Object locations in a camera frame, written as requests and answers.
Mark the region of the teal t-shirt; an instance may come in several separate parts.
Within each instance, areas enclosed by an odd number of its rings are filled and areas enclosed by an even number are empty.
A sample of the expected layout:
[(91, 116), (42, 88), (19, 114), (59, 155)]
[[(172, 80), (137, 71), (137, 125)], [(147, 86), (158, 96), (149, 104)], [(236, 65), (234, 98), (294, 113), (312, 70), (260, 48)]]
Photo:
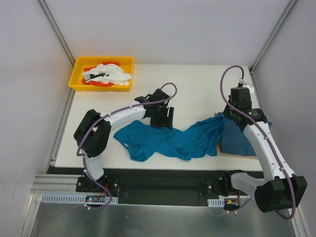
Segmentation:
[(127, 149), (133, 161), (145, 162), (154, 153), (191, 161), (205, 155), (216, 156), (216, 143), (221, 139), (223, 129), (221, 114), (198, 121), (184, 131), (166, 127), (157, 129), (136, 120), (118, 130), (114, 138)]

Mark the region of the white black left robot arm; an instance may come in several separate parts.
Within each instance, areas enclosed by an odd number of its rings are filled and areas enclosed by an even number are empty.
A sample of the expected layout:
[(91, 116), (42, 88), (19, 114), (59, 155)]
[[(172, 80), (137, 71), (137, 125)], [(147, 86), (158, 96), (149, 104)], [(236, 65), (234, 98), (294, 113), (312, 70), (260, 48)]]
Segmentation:
[(150, 118), (150, 126), (161, 129), (173, 128), (174, 108), (168, 106), (172, 99), (162, 89), (153, 94), (136, 97), (128, 106), (112, 112), (99, 113), (94, 109), (86, 112), (74, 132), (78, 146), (77, 155), (83, 157), (84, 174), (88, 177), (87, 186), (93, 192), (104, 188), (102, 156), (110, 133), (135, 120)]

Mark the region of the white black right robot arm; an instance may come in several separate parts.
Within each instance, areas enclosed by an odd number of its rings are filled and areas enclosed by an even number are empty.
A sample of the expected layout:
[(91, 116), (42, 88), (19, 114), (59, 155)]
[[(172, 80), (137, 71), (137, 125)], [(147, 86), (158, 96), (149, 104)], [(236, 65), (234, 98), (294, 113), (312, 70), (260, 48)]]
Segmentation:
[(284, 160), (271, 135), (268, 120), (261, 109), (252, 108), (246, 87), (231, 88), (223, 115), (232, 120), (250, 142), (261, 165), (264, 180), (242, 171), (234, 171), (222, 182), (228, 195), (238, 190), (252, 196), (264, 212), (296, 210), (307, 188), (304, 176), (297, 176)]

